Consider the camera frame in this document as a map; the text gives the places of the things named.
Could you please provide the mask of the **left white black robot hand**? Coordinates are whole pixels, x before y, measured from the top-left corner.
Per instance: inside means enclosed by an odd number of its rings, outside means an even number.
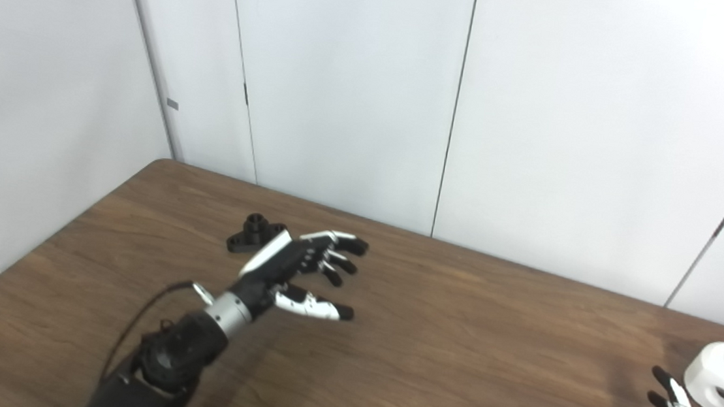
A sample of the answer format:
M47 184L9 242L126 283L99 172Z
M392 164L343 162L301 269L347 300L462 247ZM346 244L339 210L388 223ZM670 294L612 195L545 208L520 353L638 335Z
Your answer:
M293 238L285 230L242 267L228 290L252 322L272 307L328 321L351 321L353 308L314 295L293 284L293 278L321 274L338 288L343 285L342 272L358 272L346 253L362 257L369 248L352 233L329 230Z

